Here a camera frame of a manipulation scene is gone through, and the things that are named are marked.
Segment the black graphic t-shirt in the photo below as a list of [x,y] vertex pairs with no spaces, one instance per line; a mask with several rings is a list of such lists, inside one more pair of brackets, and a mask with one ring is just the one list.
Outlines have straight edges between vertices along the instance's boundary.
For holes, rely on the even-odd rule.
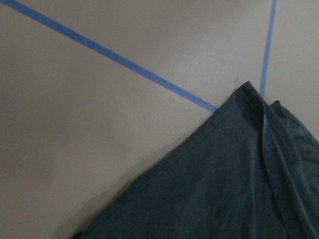
[[246,82],[77,239],[316,239],[319,143]]

